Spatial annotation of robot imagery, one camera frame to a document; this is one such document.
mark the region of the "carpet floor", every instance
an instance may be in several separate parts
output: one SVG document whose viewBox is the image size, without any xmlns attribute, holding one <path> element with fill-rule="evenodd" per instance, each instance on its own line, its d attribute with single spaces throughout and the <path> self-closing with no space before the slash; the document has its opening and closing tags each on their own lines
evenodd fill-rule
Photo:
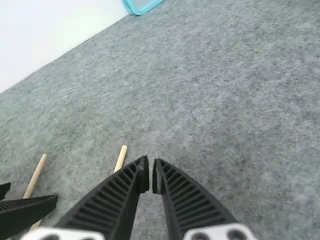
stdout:
<svg viewBox="0 0 320 240">
<path fill-rule="evenodd" d="M 0 94 L 0 183 L 59 194 L 52 226 L 122 144 L 184 170 L 261 239 L 320 239 L 320 2 L 166 0 Z M 141 196 L 133 240 L 163 239 Z"/>
</svg>

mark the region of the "wooden dowel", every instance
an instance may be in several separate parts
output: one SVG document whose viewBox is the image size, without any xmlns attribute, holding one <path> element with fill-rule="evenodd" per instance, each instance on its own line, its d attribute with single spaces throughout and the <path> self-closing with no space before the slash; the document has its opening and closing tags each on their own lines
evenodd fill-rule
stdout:
<svg viewBox="0 0 320 240">
<path fill-rule="evenodd" d="M 115 167 L 114 167 L 113 173 L 116 173 L 117 171 L 119 171 L 122 168 L 122 166 L 124 165 L 124 161 L 125 161 L 125 157 L 126 157 L 127 151 L 128 151 L 128 146 L 127 145 L 122 145 L 118 160 L 116 161 L 116 164 L 115 164 Z"/>
<path fill-rule="evenodd" d="M 25 193 L 24 193 L 24 195 L 23 195 L 23 197 L 22 197 L 23 199 L 28 199 L 28 198 L 30 198 L 31 193 L 32 193 L 32 191 L 34 190 L 34 187 L 35 187 L 35 185 L 36 185 L 36 183 L 37 183 L 37 180 L 38 180 L 38 178 L 39 178 L 39 175 L 40 175 L 42 169 L 44 168 L 44 165 L 45 165 L 47 156 L 48 156 L 48 155 L 45 154 L 45 153 L 42 155 L 42 157 L 41 157 L 38 165 L 37 165 L 36 168 L 35 168 L 35 171 L 34 171 L 32 177 L 31 177 L 31 180 L 30 180 L 28 186 L 26 187 Z"/>
<path fill-rule="evenodd" d="M 114 170 L 113 170 L 113 173 L 119 171 L 122 168 L 122 166 L 124 165 L 124 161 L 125 161 L 125 158 L 126 158 L 127 151 L 128 151 L 128 146 L 127 145 L 122 145 L 119 157 L 118 157 L 118 159 L 116 161 L 116 164 L 115 164 L 115 167 L 114 167 Z M 40 219 L 35 224 L 33 224 L 31 226 L 31 228 L 30 228 L 30 231 L 33 231 L 33 230 L 37 229 L 40 226 L 41 221 L 42 221 L 42 219 Z"/>
</svg>

